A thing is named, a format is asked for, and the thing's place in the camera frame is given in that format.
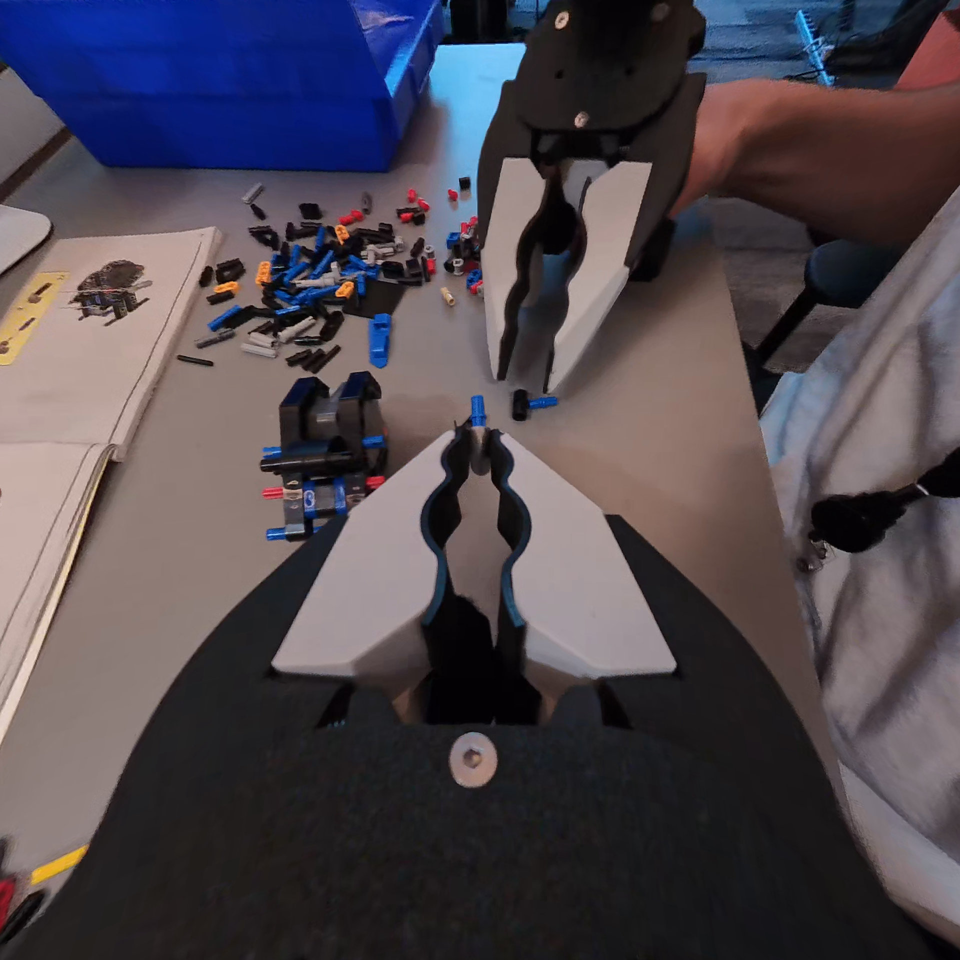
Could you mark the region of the pile of lego pieces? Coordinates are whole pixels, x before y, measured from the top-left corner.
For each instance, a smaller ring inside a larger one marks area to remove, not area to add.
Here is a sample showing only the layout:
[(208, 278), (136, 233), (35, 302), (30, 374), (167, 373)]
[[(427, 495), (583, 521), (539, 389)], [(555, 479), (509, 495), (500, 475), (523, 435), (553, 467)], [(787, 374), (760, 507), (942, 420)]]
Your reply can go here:
[[(368, 343), (369, 320), (388, 313), (390, 362), (394, 315), (407, 291), (421, 289), (445, 271), (451, 279), (465, 277), (470, 296), (484, 292), (477, 265), (477, 217), (461, 222), (442, 247), (429, 244), (423, 230), (431, 204), (415, 188), (394, 210), (395, 222), (375, 222), (372, 195), (364, 191), (359, 206), (335, 218), (326, 218), (313, 201), (302, 202), (298, 219), (285, 222), (282, 229), (270, 223), (260, 203), (264, 190), (258, 182), (242, 197), (253, 218), (249, 237), (270, 252), (269, 259), (256, 264), (253, 275), (258, 301), (238, 302), (241, 281), (250, 274), (242, 259), (205, 267), (198, 285), (209, 291), (207, 303), (227, 308), (211, 318), (196, 339), (198, 352), (245, 335), (245, 354), (275, 359), (293, 346), (287, 365), (316, 374), (338, 354), (335, 339), (347, 317), (366, 324)], [(370, 364), (369, 352), (367, 363), (381, 370)]]

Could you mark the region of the yellow strip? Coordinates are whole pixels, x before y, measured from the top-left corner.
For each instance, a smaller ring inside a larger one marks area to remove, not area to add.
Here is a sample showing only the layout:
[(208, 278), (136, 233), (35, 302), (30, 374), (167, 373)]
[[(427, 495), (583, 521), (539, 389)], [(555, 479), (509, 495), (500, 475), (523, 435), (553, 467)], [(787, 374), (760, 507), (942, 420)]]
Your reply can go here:
[(48, 860), (30, 871), (30, 887), (38, 887), (51, 882), (56, 877), (60, 877), (75, 869), (83, 860), (90, 848), (90, 844), (84, 844), (66, 853)]

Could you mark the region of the dark stool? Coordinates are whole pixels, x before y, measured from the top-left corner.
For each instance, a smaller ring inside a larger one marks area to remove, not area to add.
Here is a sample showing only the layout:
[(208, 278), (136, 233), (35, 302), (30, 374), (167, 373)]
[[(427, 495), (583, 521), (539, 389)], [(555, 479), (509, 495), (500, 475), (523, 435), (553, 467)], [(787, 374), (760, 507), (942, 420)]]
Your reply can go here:
[(903, 246), (876, 246), (843, 239), (816, 246), (806, 259), (800, 292), (753, 348), (756, 363), (766, 364), (817, 306), (864, 306), (905, 251)]

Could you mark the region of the person's right forearm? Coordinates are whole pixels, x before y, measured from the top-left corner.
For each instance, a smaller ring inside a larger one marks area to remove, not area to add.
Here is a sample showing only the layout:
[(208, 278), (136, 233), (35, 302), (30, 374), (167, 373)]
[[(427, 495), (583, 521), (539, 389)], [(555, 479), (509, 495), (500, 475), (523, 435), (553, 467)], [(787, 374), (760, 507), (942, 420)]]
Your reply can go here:
[(671, 210), (734, 198), (835, 238), (914, 241), (959, 183), (959, 85), (828, 88), (751, 78), (709, 85)]

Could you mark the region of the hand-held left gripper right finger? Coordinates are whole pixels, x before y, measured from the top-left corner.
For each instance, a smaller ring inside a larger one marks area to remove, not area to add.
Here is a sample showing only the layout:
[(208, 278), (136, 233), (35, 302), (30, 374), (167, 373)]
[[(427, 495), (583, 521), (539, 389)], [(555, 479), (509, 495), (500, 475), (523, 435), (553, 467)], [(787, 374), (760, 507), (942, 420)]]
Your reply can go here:
[(603, 510), (510, 434), (489, 434), (500, 574), (498, 645), (511, 668), (575, 681), (670, 675), (677, 661)]

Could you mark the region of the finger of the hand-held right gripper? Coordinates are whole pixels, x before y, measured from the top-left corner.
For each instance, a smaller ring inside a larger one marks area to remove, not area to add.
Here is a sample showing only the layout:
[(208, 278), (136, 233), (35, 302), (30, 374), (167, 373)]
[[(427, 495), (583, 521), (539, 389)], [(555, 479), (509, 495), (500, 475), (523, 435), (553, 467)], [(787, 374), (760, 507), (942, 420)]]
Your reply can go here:
[(562, 195), (574, 210), (576, 251), (567, 309), (551, 348), (544, 391), (555, 394), (574, 371), (626, 286), (630, 244), (652, 164), (576, 159), (561, 168)]
[(509, 377), (525, 315), (542, 293), (552, 186), (532, 159), (503, 159), (482, 250), (486, 342), (498, 382)]

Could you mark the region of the lego instruction booklet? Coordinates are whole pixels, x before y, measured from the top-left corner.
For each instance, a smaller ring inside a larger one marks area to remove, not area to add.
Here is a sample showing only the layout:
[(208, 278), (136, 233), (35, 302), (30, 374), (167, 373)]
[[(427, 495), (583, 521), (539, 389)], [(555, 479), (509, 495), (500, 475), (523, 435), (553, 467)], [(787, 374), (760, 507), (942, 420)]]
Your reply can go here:
[(2, 318), (2, 739), (221, 243), (213, 226), (59, 240)]

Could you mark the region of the black and blue lego assembly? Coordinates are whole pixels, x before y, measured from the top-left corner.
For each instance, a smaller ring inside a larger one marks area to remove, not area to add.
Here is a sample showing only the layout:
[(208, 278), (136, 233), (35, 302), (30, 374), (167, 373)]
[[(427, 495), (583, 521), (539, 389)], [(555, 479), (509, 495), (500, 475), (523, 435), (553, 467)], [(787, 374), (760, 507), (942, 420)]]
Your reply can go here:
[(366, 369), (335, 389), (314, 375), (294, 381), (278, 406), (278, 443), (264, 447), (259, 462), (274, 478), (261, 496), (282, 508), (282, 522), (267, 530), (267, 541), (308, 540), (384, 483), (389, 432), (381, 396), (378, 379)]

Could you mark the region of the white rounded object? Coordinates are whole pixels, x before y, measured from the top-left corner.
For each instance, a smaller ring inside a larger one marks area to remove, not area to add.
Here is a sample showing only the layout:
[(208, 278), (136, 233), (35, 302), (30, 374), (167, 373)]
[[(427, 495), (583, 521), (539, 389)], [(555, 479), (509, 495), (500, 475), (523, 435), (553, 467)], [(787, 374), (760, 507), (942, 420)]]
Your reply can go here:
[(1, 276), (28, 258), (53, 233), (42, 213), (1, 204)]

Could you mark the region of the blue plastic bin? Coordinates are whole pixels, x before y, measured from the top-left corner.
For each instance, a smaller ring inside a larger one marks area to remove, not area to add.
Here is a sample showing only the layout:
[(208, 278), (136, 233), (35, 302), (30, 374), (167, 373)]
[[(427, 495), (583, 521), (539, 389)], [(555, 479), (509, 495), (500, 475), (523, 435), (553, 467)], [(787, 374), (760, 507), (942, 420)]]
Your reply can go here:
[(2, 61), (112, 167), (387, 171), (441, 3), (10, 1)]

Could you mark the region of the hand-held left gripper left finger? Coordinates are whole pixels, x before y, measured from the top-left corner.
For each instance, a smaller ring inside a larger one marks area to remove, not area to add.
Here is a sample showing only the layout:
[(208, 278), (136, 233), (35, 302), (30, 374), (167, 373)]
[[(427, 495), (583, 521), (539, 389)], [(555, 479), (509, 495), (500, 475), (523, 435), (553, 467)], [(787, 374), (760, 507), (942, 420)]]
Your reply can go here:
[(446, 546), (462, 521), (471, 432), (442, 433), (354, 508), (271, 661), (284, 675), (419, 681), (424, 626), (450, 585)]

